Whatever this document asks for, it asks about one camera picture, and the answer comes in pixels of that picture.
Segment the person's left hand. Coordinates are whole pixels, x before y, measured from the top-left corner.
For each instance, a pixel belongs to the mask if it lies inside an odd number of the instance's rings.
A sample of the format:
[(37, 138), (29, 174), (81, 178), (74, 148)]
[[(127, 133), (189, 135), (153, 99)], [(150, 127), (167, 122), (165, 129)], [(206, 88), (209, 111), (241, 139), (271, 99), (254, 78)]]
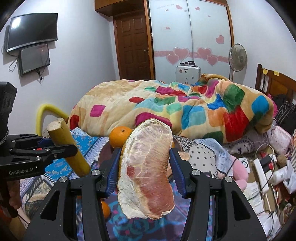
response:
[[(21, 195), (20, 195), (20, 181), (19, 180), (8, 181), (7, 187), (10, 195), (9, 204), (15, 210), (18, 210), (22, 204)], [(2, 201), (3, 201), (3, 197), (1, 194), (1, 208), (3, 209), (4, 215), (10, 218), (11, 215), (9, 214), (9, 211), (7, 210), (7, 208), (2, 205)]]

